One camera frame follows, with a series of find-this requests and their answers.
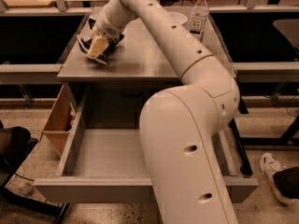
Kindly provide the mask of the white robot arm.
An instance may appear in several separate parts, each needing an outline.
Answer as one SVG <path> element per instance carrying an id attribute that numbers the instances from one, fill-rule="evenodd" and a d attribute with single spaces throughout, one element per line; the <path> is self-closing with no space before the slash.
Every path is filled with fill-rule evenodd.
<path id="1" fill-rule="evenodd" d="M 143 21 L 181 81 L 144 104 L 141 146 L 164 224 L 238 224 L 212 137 L 239 104 L 231 71 L 159 4 L 110 0 L 93 27 L 89 56 L 134 20 Z"/>

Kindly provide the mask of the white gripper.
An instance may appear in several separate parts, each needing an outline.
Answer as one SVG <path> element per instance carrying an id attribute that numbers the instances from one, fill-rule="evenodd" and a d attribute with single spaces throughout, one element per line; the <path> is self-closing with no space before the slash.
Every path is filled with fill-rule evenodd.
<path id="1" fill-rule="evenodd" d="M 99 14 L 91 29 L 92 39 L 88 42 L 87 56 L 95 60 L 109 46 L 108 40 L 122 40 L 124 28 L 123 20 L 120 17 Z"/>

